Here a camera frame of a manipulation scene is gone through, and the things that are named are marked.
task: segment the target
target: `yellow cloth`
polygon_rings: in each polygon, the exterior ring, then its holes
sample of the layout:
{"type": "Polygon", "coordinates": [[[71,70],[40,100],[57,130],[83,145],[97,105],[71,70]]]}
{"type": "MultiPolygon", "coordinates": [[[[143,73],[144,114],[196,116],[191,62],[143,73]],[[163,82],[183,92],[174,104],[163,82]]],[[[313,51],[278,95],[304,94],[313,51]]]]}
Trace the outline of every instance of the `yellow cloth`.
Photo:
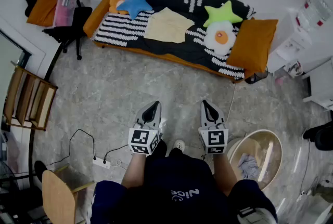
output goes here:
{"type": "Polygon", "coordinates": [[[184,16],[164,8],[148,19],[144,38],[163,42],[181,43],[185,41],[185,32],[194,22],[184,16]]]}

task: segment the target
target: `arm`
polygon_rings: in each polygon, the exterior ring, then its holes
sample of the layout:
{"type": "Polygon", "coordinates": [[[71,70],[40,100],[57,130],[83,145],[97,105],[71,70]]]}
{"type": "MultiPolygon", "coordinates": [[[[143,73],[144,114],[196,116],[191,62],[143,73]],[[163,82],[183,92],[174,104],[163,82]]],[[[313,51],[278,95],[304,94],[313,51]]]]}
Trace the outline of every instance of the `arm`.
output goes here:
{"type": "Polygon", "coordinates": [[[146,155],[133,154],[121,185],[126,188],[139,187],[144,184],[146,155]]]}
{"type": "Polygon", "coordinates": [[[237,178],[225,154],[214,155],[214,170],[218,189],[228,196],[236,184],[237,178]]]}

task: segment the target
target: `power strip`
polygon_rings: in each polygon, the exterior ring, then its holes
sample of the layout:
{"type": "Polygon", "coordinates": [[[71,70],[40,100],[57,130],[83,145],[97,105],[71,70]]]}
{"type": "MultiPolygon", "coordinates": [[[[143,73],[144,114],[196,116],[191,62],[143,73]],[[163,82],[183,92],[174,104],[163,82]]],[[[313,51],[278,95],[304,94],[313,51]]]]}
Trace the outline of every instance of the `power strip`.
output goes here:
{"type": "Polygon", "coordinates": [[[109,169],[111,165],[110,162],[106,160],[105,163],[103,163],[103,161],[104,161],[103,159],[96,157],[96,160],[93,159],[93,164],[109,169]]]}
{"type": "Polygon", "coordinates": [[[301,194],[300,194],[300,196],[297,198],[296,202],[301,201],[303,195],[305,195],[305,192],[304,192],[304,191],[301,192],[301,194]]]}

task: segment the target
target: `wooden shelf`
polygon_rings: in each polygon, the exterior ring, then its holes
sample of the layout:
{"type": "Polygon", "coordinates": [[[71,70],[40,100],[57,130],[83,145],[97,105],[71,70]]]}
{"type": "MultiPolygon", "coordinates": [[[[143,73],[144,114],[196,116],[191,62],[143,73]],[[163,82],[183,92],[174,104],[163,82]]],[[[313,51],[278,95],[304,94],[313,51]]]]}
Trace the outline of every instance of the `wooden shelf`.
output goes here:
{"type": "Polygon", "coordinates": [[[9,123],[11,122],[12,114],[14,112],[15,98],[21,82],[22,75],[23,71],[15,68],[14,74],[11,77],[11,81],[8,87],[8,95],[5,105],[5,117],[7,118],[7,122],[9,123]]]}
{"type": "Polygon", "coordinates": [[[56,88],[40,83],[33,101],[29,120],[37,128],[45,128],[56,88]]]}
{"type": "Polygon", "coordinates": [[[32,94],[32,88],[35,83],[35,80],[36,80],[35,77],[27,74],[24,81],[24,85],[16,109],[16,119],[21,125],[24,124],[25,116],[27,115],[30,98],[32,94]]]}
{"type": "Polygon", "coordinates": [[[17,66],[13,62],[12,64],[15,65],[15,71],[9,84],[4,109],[7,124],[22,128],[45,130],[58,87],[17,66]],[[32,123],[32,127],[24,126],[24,122],[27,121],[27,114],[29,115],[28,121],[32,123]],[[19,125],[12,123],[12,120],[17,120],[19,125]]]}

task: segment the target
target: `water bottle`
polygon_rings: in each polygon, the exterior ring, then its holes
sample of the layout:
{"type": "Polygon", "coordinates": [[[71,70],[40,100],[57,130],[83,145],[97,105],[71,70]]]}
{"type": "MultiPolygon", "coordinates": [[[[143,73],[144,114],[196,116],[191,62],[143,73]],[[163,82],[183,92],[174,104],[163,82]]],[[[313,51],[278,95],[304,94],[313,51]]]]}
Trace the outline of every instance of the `water bottle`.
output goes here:
{"type": "Polygon", "coordinates": [[[320,28],[332,15],[324,0],[306,0],[296,15],[297,24],[307,32],[320,28]]]}

